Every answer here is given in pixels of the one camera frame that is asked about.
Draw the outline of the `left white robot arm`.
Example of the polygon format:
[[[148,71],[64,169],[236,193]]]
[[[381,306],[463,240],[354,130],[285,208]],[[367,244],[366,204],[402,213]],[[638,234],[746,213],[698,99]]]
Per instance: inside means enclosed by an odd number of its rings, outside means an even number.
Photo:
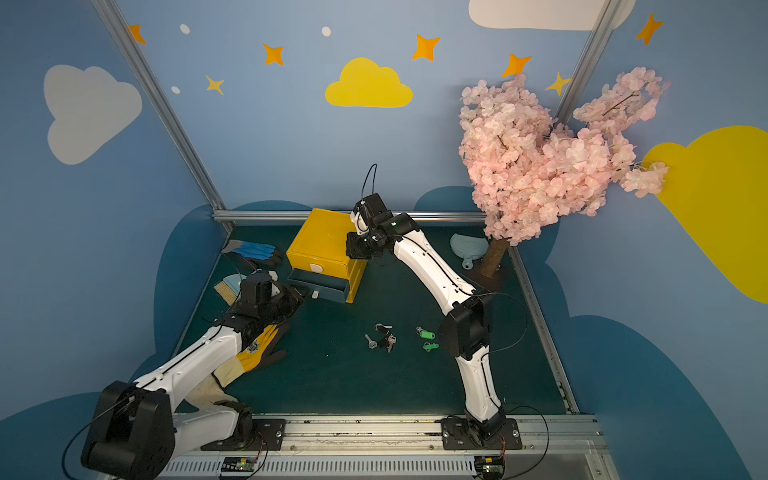
[[[256,443],[251,409],[216,400],[193,413],[179,404],[213,372],[303,303],[294,287],[259,275],[245,280],[231,311],[177,356],[131,383],[100,394],[80,456],[83,467],[121,479],[154,479],[175,457],[207,445],[247,449]]]

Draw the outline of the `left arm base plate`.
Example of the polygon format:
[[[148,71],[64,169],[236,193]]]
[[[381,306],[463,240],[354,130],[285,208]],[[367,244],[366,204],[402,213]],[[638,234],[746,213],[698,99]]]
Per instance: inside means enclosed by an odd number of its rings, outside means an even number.
[[[232,436],[207,443],[201,451],[280,451],[285,436],[286,420],[252,418],[245,427],[237,426]]]

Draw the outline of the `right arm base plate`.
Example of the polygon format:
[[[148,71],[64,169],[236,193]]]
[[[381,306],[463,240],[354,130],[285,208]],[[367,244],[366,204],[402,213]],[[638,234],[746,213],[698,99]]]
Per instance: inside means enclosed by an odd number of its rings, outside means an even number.
[[[449,415],[439,420],[444,450],[522,450],[522,434],[515,419],[508,417],[488,433],[474,421]]]

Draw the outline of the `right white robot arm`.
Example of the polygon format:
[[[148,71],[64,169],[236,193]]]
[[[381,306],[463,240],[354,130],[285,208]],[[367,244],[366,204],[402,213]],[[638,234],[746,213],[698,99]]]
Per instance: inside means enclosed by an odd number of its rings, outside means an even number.
[[[506,421],[490,366],[490,321],[486,303],[436,252],[407,214],[385,210],[350,214],[355,231],[347,235],[347,255],[370,260],[388,251],[404,263],[435,298],[444,319],[438,343],[456,360],[465,391],[465,413],[475,441],[497,435]]]

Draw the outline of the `dark teal drawer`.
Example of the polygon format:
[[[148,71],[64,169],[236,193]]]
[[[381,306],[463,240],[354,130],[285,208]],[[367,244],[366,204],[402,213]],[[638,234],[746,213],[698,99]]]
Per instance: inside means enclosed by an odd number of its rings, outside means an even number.
[[[296,287],[308,289],[312,299],[346,303],[351,293],[348,280],[311,271],[294,269],[288,281]]]

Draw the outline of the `yellow drawer cabinet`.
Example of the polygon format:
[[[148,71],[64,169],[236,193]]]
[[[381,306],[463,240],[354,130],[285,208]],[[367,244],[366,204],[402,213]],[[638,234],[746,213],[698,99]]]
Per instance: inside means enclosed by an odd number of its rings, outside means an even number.
[[[286,256],[292,271],[300,269],[348,280],[351,293],[346,303],[352,304],[367,261],[353,260],[346,255],[349,232],[356,232],[349,213],[313,209]]]

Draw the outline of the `black key bunch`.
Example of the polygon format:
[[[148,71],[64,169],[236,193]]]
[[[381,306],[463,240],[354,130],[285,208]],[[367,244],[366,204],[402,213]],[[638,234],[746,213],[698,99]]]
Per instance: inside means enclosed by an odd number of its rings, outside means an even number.
[[[369,335],[365,335],[369,349],[385,349],[388,353],[391,353],[394,345],[397,342],[397,337],[392,333],[392,326],[377,323],[374,326],[375,331],[379,334],[377,340],[372,339]]]

